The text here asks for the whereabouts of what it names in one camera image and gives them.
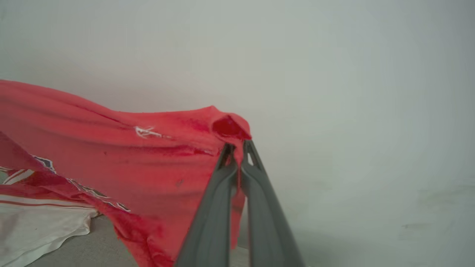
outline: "red fabric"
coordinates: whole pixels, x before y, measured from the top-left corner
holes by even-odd
[[[2,80],[0,100],[0,166],[64,177],[50,189],[79,197],[109,217],[142,267],[172,265],[224,143],[236,146],[241,162],[242,143],[251,138],[243,118],[213,106],[126,113]],[[243,205],[238,192],[233,245]]]

